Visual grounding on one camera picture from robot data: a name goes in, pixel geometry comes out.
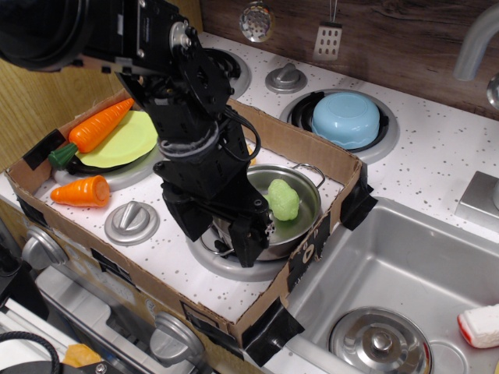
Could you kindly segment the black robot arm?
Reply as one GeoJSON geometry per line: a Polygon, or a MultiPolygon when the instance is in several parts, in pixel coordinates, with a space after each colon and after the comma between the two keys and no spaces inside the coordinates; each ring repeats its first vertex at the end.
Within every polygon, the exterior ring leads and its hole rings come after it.
{"type": "Polygon", "coordinates": [[[197,31],[166,1],[4,1],[1,57],[39,72],[68,66],[115,73],[150,116],[164,160],[163,198],[188,238],[214,217],[229,224],[251,267],[269,246],[267,201],[250,184],[250,123],[228,105],[232,88],[197,31]]]}

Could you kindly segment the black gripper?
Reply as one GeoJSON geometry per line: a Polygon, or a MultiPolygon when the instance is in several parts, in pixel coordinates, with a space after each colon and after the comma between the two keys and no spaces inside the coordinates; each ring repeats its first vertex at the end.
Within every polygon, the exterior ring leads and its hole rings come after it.
{"type": "Polygon", "coordinates": [[[165,159],[154,165],[163,180],[163,199],[177,225],[192,242],[214,217],[230,222],[232,248],[242,267],[253,267],[268,249],[272,221],[265,198],[250,184],[250,156],[242,124],[233,118],[211,123],[182,155],[168,139],[159,143],[165,159]]]}

